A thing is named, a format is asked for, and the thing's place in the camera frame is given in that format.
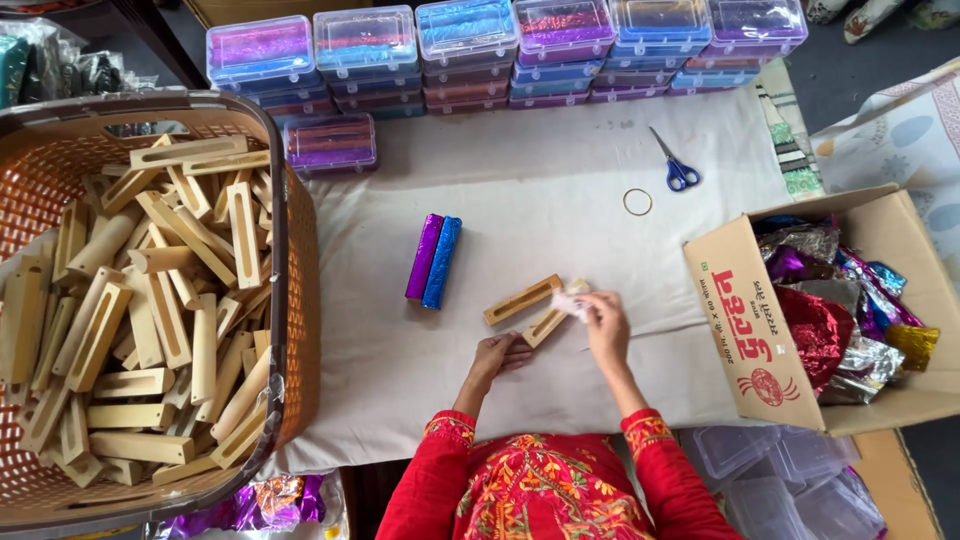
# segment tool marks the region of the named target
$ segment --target white cloth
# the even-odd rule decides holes
[[[700,184],[667,188],[648,125]],[[631,366],[668,423],[738,421],[682,246],[791,201],[753,88],[375,127],[379,171],[308,186],[321,247],[321,407],[261,476],[412,456],[425,424],[452,405],[475,343],[522,331],[548,302],[494,328],[483,310],[554,273],[622,294],[637,336]],[[633,187],[653,198],[645,216],[623,208]],[[463,219],[440,311],[403,297],[428,213]],[[568,317],[528,367],[494,383],[477,440],[618,431],[587,346]]]

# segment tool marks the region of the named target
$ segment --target blue foil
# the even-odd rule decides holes
[[[423,291],[424,307],[440,309],[444,299],[446,275],[450,271],[450,262],[453,260],[453,249],[457,247],[457,237],[460,236],[460,226],[463,221],[459,217],[444,217],[444,226],[440,229],[440,240],[437,241],[437,251],[430,265],[430,277],[426,280],[426,289]]]
[[[880,280],[880,286],[887,289],[887,292],[894,297],[900,297],[900,294],[903,292],[903,286],[906,285],[906,278],[904,276],[901,276],[895,272],[893,268],[878,260],[868,262],[867,266],[874,271],[876,278]]]

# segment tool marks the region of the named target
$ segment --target sleeve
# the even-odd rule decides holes
[[[653,408],[620,423],[659,540],[742,540]]]
[[[457,503],[467,491],[467,457],[476,421],[438,412],[387,504],[376,540],[450,540]]]

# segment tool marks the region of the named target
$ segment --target plastic laundry basket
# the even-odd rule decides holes
[[[316,217],[309,193],[283,160],[280,134],[251,101],[211,90],[150,91],[63,100],[0,112],[0,261],[57,226],[60,210],[81,196],[80,177],[156,135],[118,138],[105,127],[170,120],[189,134],[246,135],[271,150],[274,191],[273,363],[267,427],[241,466],[216,469],[161,487],[107,480],[81,489],[60,469],[46,469],[17,449],[15,405],[0,405],[0,537],[50,538],[165,519],[224,499],[251,479],[269,455],[300,434],[320,400],[320,276]],[[277,219],[286,215],[286,219]]]

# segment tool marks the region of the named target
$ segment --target embroidered red top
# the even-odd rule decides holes
[[[653,523],[609,436],[526,434],[473,445],[475,424],[454,410],[434,416],[377,540],[742,540],[652,408],[620,427]]]

